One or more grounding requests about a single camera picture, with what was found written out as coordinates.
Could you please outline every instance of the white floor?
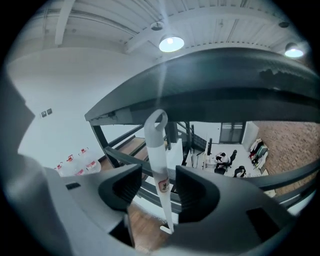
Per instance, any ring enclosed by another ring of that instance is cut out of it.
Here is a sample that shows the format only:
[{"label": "white floor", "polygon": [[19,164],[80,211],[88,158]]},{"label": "white floor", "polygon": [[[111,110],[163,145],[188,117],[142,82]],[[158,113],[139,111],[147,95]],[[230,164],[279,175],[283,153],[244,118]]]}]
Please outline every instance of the white floor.
[{"label": "white floor", "polygon": [[[239,166],[244,166],[246,170],[245,177],[261,176],[260,170],[255,168],[251,163],[251,159],[248,157],[249,152],[247,152],[241,144],[212,144],[211,157],[214,158],[215,155],[220,152],[224,152],[227,155],[231,156],[234,150],[237,151],[236,157],[232,162],[232,166],[228,167],[227,171],[225,172],[225,176],[233,177],[235,174],[235,170]],[[205,168],[205,170],[209,172],[214,172],[214,168]]]}]

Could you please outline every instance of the white tube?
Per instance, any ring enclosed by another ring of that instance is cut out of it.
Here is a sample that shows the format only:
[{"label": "white tube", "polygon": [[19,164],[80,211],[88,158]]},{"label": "white tube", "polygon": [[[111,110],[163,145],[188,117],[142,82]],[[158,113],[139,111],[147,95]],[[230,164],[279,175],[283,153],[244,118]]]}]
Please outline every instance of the white tube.
[{"label": "white tube", "polygon": [[[155,126],[157,119],[162,116],[161,122]],[[165,111],[158,109],[149,116],[144,124],[145,143],[149,162],[155,182],[157,194],[166,217],[170,231],[174,232],[172,209],[170,200],[170,182],[167,167],[167,156],[163,129],[167,125],[168,117]]]}]

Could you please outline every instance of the white wall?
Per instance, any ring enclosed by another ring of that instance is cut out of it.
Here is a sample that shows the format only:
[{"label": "white wall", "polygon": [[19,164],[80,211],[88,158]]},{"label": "white wall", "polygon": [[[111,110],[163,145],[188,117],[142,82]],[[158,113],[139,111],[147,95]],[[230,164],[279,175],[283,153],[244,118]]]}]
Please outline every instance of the white wall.
[{"label": "white wall", "polygon": [[176,143],[171,143],[171,150],[166,151],[166,163],[169,169],[176,169],[184,160],[184,153],[182,148],[182,140],[178,139]]},{"label": "white wall", "polygon": [[[8,65],[15,86],[36,115],[19,152],[46,167],[89,147],[97,158],[103,152],[85,120],[85,113],[122,82],[150,67],[144,59],[92,48],[56,48],[29,54]],[[40,118],[52,108],[53,114]],[[108,125],[108,141],[133,125]]]},{"label": "white wall", "polygon": [[192,166],[192,156],[191,156],[191,151],[188,152],[188,155],[186,157],[186,160],[185,160],[185,163],[186,163],[186,167],[193,167]]},{"label": "white wall", "polygon": [[220,122],[190,122],[194,125],[194,134],[200,136],[202,139],[208,140],[212,138],[212,143],[219,143],[220,139]]},{"label": "white wall", "polygon": [[246,122],[242,145],[246,151],[250,151],[251,145],[255,142],[259,132],[259,127],[254,124],[254,122]]}]

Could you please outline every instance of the chair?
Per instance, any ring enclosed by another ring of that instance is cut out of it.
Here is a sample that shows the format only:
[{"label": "chair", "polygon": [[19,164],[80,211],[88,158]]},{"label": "chair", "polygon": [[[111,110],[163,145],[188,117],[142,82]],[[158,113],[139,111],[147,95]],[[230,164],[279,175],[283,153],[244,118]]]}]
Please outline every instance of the chair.
[{"label": "chair", "polygon": [[240,174],[240,173],[242,173],[243,171],[244,171],[244,173],[240,176],[241,178],[243,178],[244,175],[246,174],[246,169],[245,169],[244,166],[239,166],[238,169],[235,169],[233,177],[236,178],[236,177],[237,177],[237,174]]}]

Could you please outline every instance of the hanging clothes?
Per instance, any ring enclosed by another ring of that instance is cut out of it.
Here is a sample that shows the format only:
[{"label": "hanging clothes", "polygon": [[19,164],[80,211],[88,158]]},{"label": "hanging clothes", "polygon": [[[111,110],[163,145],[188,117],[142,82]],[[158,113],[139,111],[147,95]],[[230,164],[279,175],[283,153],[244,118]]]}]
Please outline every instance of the hanging clothes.
[{"label": "hanging clothes", "polygon": [[259,142],[261,142],[262,140],[260,138],[257,138],[254,143],[252,144],[252,146],[250,147],[250,152],[252,152],[253,150],[256,149],[257,145]]},{"label": "hanging clothes", "polygon": [[258,144],[256,145],[256,147],[254,148],[254,150],[252,152],[256,154],[259,151],[259,149],[261,148],[261,146],[263,146],[263,145],[264,145],[263,141],[258,142]]},{"label": "hanging clothes", "polygon": [[258,157],[262,157],[266,152],[268,151],[268,147],[266,145],[263,145],[260,147],[259,151],[257,152]]},{"label": "hanging clothes", "polygon": [[259,159],[259,161],[257,163],[257,167],[259,169],[261,169],[264,166],[267,156],[268,156],[268,151],[265,152],[265,154]]},{"label": "hanging clothes", "polygon": [[256,157],[254,159],[251,160],[251,163],[254,165],[254,166],[257,166],[257,162],[258,162],[259,158]]},{"label": "hanging clothes", "polygon": [[252,161],[253,159],[256,158],[256,154],[252,154],[252,155],[250,156],[250,158],[251,158],[251,161]]}]

